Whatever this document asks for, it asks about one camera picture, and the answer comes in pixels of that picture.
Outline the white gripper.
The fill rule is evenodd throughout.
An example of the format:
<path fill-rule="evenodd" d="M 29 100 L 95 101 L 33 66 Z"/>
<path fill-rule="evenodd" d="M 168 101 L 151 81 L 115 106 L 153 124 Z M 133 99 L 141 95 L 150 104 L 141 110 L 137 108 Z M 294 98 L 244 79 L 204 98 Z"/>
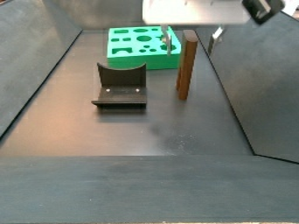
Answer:
<path fill-rule="evenodd" d="M 161 25 L 168 55 L 173 51 L 169 25 L 232 25 L 245 24 L 250 19 L 241 0 L 143 0 L 143 20 Z M 210 36 L 209 54 L 220 43 L 225 27 Z"/>

